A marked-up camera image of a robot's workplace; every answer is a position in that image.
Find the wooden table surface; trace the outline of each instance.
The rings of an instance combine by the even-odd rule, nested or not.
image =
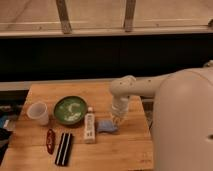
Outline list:
[[[63,97],[82,97],[94,108],[96,121],[110,118],[112,96],[109,82],[34,84],[31,86],[16,128],[5,153],[1,171],[133,171],[153,168],[153,145],[139,97],[130,100],[129,113],[116,134],[97,134],[95,144],[84,144],[84,126],[70,128],[57,123],[53,116],[55,104]],[[30,120],[26,110],[36,101],[47,103],[52,128],[56,132],[53,155],[46,150],[48,126]],[[68,167],[54,164],[62,132],[75,136]]]

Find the red chili pepper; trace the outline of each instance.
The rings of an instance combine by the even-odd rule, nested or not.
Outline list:
[[[55,148],[55,132],[52,129],[47,131],[46,146],[48,153],[53,154]]]

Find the white cup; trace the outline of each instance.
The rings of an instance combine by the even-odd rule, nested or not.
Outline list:
[[[27,109],[27,116],[34,119],[39,125],[47,125],[49,123],[49,115],[47,105],[44,102],[36,102]]]

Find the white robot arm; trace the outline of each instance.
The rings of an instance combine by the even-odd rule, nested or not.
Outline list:
[[[156,90],[170,74],[136,80],[133,76],[125,76],[112,81],[110,92],[113,95],[111,113],[112,121],[119,125],[128,112],[129,96],[138,95],[154,97]]]
[[[117,125],[130,95],[154,96],[154,171],[213,170],[213,67],[139,81],[127,76],[113,81],[110,92]]]

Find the blue sponge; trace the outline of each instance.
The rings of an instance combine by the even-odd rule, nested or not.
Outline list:
[[[107,132],[107,133],[113,133],[118,130],[118,127],[115,126],[111,120],[103,120],[98,122],[98,133],[101,132]]]

